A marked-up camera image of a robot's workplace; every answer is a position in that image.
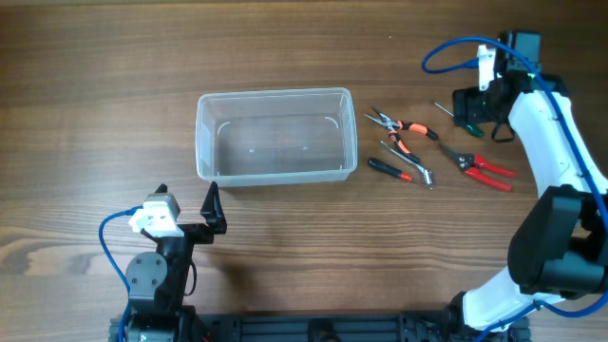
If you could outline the orange black needle-nose pliers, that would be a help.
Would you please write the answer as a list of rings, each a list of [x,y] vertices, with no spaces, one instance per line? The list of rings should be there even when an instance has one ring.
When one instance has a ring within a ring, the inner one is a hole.
[[[406,147],[399,134],[400,131],[416,132],[428,137],[432,141],[439,140],[438,134],[425,125],[413,122],[394,121],[391,117],[377,108],[374,107],[373,110],[376,113],[376,117],[372,117],[368,114],[366,114],[366,117],[375,123],[384,126],[388,130],[389,138],[393,142],[393,145],[398,153],[412,162],[419,163],[420,159]]]

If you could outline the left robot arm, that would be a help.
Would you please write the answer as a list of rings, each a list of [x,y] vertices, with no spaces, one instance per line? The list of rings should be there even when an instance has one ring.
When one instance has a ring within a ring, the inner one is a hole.
[[[213,339],[196,309],[183,300],[196,289],[194,247],[213,243],[227,230],[218,185],[211,183],[199,210],[204,222],[178,223],[180,212],[177,200],[162,184],[130,215],[133,231],[152,240],[156,249],[136,255],[127,266],[129,308],[119,341]]]

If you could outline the clear plastic container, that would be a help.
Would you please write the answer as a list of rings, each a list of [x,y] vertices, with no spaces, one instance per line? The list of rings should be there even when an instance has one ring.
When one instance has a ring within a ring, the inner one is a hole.
[[[344,87],[209,93],[198,102],[196,166],[220,187],[344,181],[358,164]]]

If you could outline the green handled screwdriver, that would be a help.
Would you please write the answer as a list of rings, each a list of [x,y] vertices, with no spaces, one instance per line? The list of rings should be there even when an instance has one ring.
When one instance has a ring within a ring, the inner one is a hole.
[[[469,134],[470,136],[475,137],[475,138],[482,138],[484,136],[484,132],[478,126],[473,125],[471,123],[460,122],[457,120],[456,116],[450,110],[445,108],[443,105],[439,104],[435,100],[431,100],[430,102],[433,105],[437,106],[440,110],[445,112],[448,116],[450,116],[453,119],[453,121],[455,122],[455,124],[457,126],[461,127],[462,129],[464,129],[466,131],[466,133]]]

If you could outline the red handled cutters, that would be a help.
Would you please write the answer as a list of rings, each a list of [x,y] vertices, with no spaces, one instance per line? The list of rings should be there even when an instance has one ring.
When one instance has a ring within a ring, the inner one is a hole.
[[[512,186],[510,184],[492,179],[488,175],[484,174],[483,170],[508,178],[515,178],[517,176],[516,172],[493,164],[487,161],[479,154],[461,153],[453,150],[452,148],[444,144],[439,144],[439,147],[442,152],[447,155],[465,175],[469,176],[475,181],[478,181],[500,191],[512,191]]]

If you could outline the silver socket wrench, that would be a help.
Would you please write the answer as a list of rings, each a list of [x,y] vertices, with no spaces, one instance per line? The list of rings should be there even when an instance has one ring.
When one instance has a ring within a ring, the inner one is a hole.
[[[415,169],[417,169],[419,171],[419,173],[421,174],[422,178],[423,178],[424,184],[428,188],[432,188],[433,187],[434,182],[433,182],[433,179],[432,179],[432,172],[431,172],[430,169],[425,168],[424,166],[422,166],[418,162],[413,161],[411,158],[409,158],[409,157],[403,155],[402,153],[398,152],[393,147],[390,147],[386,142],[380,142],[380,144],[385,149],[387,149],[390,153],[392,153],[393,155],[401,158],[402,160],[404,160],[405,162],[407,162],[409,165],[411,165],[412,167],[414,167]]]

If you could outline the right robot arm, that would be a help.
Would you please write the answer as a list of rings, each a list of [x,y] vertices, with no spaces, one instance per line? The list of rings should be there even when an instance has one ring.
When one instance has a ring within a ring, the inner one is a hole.
[[[540,35],[512,30],[474,43],[467,66],[479,83],[453,93],[456,122],[472,124],[480,110],[484,121],[506,126],[522,142],[539,196],[511,239],[506,266],[445,309],[445,337],[484,341],[513,334],[535,311],[559,314],[565,300],[596,297],[574,317],[606,306],[607,179],[578,132],[562,79],[541,71]]]

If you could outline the black red screwdriver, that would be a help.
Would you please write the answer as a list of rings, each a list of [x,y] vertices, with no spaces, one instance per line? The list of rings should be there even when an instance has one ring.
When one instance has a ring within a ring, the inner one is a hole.
[[[372,169],[381,172],[381,173],[385,173],[389,176],[392,176],[396,179],[399,179],[401,181],[406,181],[406,182],[412,182],[412,176],[406,174],[405,172],[403,172],[401,169],[398,169],[396,167],[393,167],[383,161],[380,161],[376,158],[369,158],[368,159],[368,166],[371,167]]]

